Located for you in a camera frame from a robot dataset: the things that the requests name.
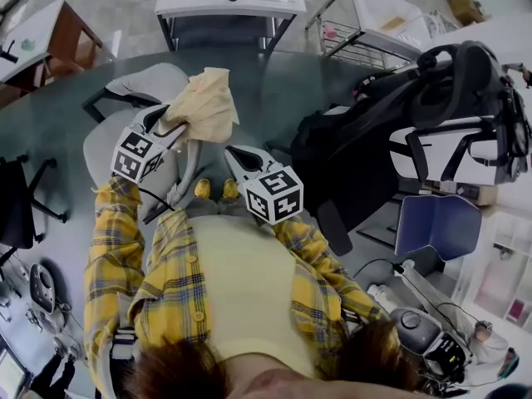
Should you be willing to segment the white shelf unit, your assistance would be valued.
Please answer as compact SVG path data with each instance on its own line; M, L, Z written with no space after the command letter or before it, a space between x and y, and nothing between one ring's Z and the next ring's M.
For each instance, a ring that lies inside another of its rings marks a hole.
M532 219L502 209L484 214L475 251L461 260L452 299L532 334Z

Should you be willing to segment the white robot with black head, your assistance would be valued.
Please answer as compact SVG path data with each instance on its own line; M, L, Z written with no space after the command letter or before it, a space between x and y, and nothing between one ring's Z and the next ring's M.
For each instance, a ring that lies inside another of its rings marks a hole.
M407 306L386 285L372 284L367 292L390 313L402 347L420 358L424 392L451 399L505 380L519 366L519 354L491 322L472 316L436 289L412 260L396 264L394 271L418 305Z

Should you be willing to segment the cream clothes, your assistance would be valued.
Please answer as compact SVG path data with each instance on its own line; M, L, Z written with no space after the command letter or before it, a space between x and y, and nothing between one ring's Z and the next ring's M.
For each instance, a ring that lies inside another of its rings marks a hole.
M190 77L185 89L170 103L159 119L158 133L163 135L182 123L187 125L174 149L188 140L222 143L230 138L239 116L229 89L229 74L228 69L206 67Z

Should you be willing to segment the white equipment with black frame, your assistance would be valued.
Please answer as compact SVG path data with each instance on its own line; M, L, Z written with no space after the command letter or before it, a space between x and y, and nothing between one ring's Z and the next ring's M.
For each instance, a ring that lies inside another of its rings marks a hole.
M473 185L514 183L532 171L530 150L512 147L503 125L479 118L447 121L430 129L405 128L390 136L396 172L416 179Z

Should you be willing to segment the person's right forearm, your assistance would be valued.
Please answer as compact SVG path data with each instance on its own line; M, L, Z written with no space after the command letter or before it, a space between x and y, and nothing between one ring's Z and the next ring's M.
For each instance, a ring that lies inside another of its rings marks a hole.
M386 313L348 275L329 253L321 231L294 216L274 225L277 239L313 269L335 290L342 308L368 321L387 319Z

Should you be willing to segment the brown desk with white top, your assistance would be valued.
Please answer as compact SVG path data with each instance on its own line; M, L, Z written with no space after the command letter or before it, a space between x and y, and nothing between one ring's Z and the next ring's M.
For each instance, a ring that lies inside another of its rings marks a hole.
M35 41L33 52L20 48L23 39ZM18 57L12 64L0 59L0 84L23 93L56 79L90 70L103 50L102 40L66 0L56 0L13 28L0 45Z

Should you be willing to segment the person's torso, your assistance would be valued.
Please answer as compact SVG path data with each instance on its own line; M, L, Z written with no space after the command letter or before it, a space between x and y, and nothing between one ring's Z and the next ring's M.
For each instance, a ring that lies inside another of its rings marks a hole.
M120 326L86 356L104 399L414 399L387 319L342 308L272 228L162 216Z

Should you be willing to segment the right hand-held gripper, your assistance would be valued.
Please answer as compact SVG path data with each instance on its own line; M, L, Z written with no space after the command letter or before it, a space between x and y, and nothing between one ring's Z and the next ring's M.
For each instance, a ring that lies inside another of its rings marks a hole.
M224 157L253 216L276 225L303 211L303 183L291 166L282 165L264 149L247 145L226 146Z

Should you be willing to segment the grey chair with black frame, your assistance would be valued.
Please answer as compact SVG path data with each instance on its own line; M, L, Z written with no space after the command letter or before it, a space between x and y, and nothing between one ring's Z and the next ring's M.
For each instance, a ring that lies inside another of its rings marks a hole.
M105 184L113 174L116 143L137 113L170 104L188 83L188 76L177 66L160 63L114 79L84 103L84 111L97 120L83 144L86 166L96 185ZM201 149L199 140L188 140L177 150L172 146L157 169L136 183L141 194L139 216L145 224L176 208L185 197L199 168Z

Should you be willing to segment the small black swivel chair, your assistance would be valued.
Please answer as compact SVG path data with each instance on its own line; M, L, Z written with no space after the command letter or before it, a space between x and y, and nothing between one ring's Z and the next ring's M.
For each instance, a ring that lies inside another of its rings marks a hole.
M28 155L19 155L15 160L7 161L0 157L0 244L8 250L0 256L0 268L19 250L31 249L35 242L40 244L45 234L37 234L33 209L61 221L68 221L68 213L57 214L35 198L35 191L45 171L57 167L54 158L41 164L30 184L27 183L23 164Z

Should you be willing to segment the grey oval device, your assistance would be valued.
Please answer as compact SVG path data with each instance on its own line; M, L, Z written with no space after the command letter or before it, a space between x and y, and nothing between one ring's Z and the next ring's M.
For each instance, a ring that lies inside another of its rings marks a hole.
M57 305L55 284L49 271L40 264L30 268L30 298L40 326L52 335L65 327L63 311Z

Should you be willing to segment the cardboard box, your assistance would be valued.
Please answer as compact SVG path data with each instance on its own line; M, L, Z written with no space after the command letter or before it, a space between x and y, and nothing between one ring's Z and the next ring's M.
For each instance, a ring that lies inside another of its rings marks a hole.
M480 10L476 0L446 0L454 17L463 25L485 21L485 15Z

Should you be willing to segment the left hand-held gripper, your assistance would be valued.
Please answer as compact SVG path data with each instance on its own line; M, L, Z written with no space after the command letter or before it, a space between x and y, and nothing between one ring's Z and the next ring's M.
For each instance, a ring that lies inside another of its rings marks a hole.
M169 104L159 104L141 109L121 133L111 159L114 175L141 183L155 171L163 156L188 129L181 123L165 133L155 132L159 119L166 113Z

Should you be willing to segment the beige box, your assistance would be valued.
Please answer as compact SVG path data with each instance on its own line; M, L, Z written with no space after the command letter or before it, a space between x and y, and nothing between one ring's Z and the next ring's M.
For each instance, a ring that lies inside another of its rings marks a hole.
M473 185L454 181L427 180L422 188L439 195L459 195L477 207L494 205L498 195L498 187L494 185Z

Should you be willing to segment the person's legs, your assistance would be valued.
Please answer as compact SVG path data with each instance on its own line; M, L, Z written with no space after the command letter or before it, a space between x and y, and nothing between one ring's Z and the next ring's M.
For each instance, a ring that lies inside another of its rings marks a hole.
M218 201L195 197L185 207L185 213L190 219L210 215L253 218L246 207L245 199L242 195L237 198L220 198Z

